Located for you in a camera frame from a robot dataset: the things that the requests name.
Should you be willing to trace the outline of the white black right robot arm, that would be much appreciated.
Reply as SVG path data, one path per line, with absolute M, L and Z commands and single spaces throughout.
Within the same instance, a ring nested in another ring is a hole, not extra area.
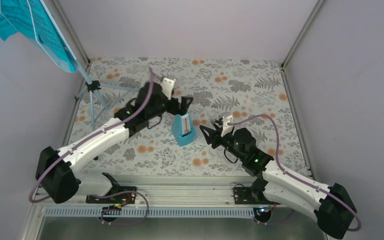
M 267 200 L 285 205 L 311 218 L 324 233 L 338 240 L 350 230 L 356 207 L 345 187 L 311 180 L 279 164 L 257 147 L 256 139 L 246 128 L 235 130 L 228 123 L 199 128 L 207 144 L 214 149 L 223 147 L 256 178 L 250 191 L 254 202 L 262 204 Z

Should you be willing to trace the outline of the blue metronome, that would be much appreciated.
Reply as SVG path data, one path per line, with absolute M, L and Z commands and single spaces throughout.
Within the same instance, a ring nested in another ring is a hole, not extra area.
M 196 140 L 196 131 L 188 112 L 184 115 L 175 115 L 172 134 L 180 147 L 189 145 Z

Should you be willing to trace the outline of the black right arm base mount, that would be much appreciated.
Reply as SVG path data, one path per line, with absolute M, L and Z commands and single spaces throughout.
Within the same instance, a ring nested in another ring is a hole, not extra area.
M 271 205 L 265 197 L 256 199 L 252 196 L 251 187 L 235 185 L 233 187 L 233 198 L 236 205 Z

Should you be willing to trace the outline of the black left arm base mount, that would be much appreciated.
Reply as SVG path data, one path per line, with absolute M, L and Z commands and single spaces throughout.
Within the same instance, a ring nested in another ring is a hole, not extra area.
M 128 191 L 136 191 L 135 186 L 113 186 L 104 198 L 98 198 L 92 195 L 87 195 L 86 203 L 88 204 L 134 204 L 136 194 Z

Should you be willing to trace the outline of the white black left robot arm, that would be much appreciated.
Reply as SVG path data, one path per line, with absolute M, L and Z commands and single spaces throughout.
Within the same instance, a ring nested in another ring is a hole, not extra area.
M 42 200 L 52 199 L 61 204 L 78 193 L 100 196 L 111 203 L 118 198 L 119 189 L 102 173 L 87 176 L 79 171 L 89 161 L 111 146 L 125 141 L 143 129 L 151 129 L 149 121 L 164 113 L 185 115 L 193 102 L 192 96 L 175 98 L 173 84 L 147 82 L 138 95 L 129 100 L 100 128 L 79 141 L 59 149 L 51 146 L 40 153 L 35 174 L 36 186 L 48 194 Z

